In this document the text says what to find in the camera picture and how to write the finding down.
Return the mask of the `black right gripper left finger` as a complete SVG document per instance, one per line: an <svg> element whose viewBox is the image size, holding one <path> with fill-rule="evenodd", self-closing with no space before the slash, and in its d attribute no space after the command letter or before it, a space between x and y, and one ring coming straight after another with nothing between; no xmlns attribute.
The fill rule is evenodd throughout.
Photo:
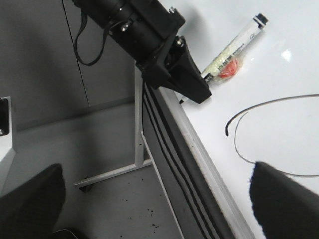
<svg viewBox="0 0 319 239"><path fill-rule="evenodd" d="M50 165L0 198L0 237L50 238L65 197L62 166Z"/></svg>

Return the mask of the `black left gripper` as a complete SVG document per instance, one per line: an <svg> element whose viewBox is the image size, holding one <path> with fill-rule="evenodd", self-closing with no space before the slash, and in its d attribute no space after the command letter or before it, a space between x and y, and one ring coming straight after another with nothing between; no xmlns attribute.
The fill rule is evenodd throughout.
<svg viewBox="0 0 319 239"><path fill-rule="evenodd" d="M189 52L177 36L185 19L157 0L75 0L81 10L81 34L87 19L102 29L102 43L111 36L136 62L153 89L165 87L201 104L212 93Z"/></svg>

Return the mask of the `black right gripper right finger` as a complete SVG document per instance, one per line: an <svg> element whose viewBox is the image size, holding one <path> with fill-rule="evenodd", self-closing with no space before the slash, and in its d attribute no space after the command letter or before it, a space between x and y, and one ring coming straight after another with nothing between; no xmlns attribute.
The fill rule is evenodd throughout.
<svg viewBox="0 0 319 239"><path fill-rule="evenodd" d="M249 195L265 238L319 237L319 196L279 170L256 162Z"/></svg>

